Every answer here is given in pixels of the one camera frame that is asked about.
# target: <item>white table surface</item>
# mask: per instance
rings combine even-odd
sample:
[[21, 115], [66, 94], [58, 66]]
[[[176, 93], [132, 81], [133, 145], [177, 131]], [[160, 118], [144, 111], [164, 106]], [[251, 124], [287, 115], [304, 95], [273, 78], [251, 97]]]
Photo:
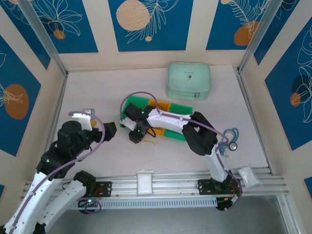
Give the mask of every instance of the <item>white table surface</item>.
[[116, 123], [117, 133], [90, 157], [76, 163], [67, 173], [67, 178], [80, 170], [101, 177], [134, 175], [141, 169], [152, 169], [157, 174], [209, 169], [204, 159], [193, 153], [185, 141], [148, 135], [144, 139], [152, 142], [133, 144], [129, 140], [129, 130], [120, 128], [118, 124], [119, 107], [128, 94], [136, 91], [150, 92], [158, 100], [192, 106], [193, 111], [201, 112], [221, 132], [227, 128], [238, 128], [238, 149], [235, 152], [227, 150], [230, 157], [222, 157], [226, 167], [268, 166], [232, 66], [211, 66], [212, 88], [205, 101], [168, 98], [166, 75], [166, 68], [69, 74], [57, 129], [71, 120], [68, 112], [94, 108], [103, 122]]

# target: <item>orange block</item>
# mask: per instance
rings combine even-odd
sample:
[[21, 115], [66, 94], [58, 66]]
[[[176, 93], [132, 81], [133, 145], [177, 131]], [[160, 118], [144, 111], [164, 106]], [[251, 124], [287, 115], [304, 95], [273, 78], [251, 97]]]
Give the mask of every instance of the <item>orange block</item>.
[[[160, 110], [169, 112], [171, 103], [164, 102], [164, 101], [158, 101], [157, 104], [158, 104], [158, 108]], [[149, 106], [156, 106], [154, 100], [149, 100], [148, 105]], [[163, 136], [165, 134], [164, 128], [154, 128], [154, 131], [155, 131], [156, 135], [159, 135], [159, 136]]]

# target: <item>beige wall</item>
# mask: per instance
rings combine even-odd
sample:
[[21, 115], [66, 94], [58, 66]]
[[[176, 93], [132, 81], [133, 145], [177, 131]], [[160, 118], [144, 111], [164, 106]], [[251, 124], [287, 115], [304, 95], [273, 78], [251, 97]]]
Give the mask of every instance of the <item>beige wall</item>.
[[194, 0], [186, 51], [118, 52], [108, 0], [83, 0], [98, 53], [61, 54], [69, 71], [167, 67], [171, 61], [237, 66], [245, 50], [206, 51], [220, 0]]
[[19, 205], [25, 182], [33, 178], [35, 167], [43, 153], [63, 77], [53, 63], [48, 71], [44, 69], [1, 7], [0, 35], [41, 83], [18, 155], [14, 157], [0, 150], [0, 184], [5, 185], [0, 200], [1, 226], [11, 218]]
[[311, 10], [311, 0], [301, 0], [260, 65], [252, 58], [243, 73], [270, 158], [277, 172], [285, 178], [306, 233], [312, 233], [312, 200], [303, 179], [312, 176], [312, 142], [290, 150], [264, 80], [312, 17]]

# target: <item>mint green case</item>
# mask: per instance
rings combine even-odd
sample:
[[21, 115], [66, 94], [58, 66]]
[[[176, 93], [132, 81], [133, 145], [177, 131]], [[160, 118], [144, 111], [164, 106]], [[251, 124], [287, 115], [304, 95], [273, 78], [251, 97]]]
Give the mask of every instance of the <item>mint green case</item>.
[[168, 66], [167, 96], [205, 100], [210, 91], [210, 68], [204, 63], [171, 62]]

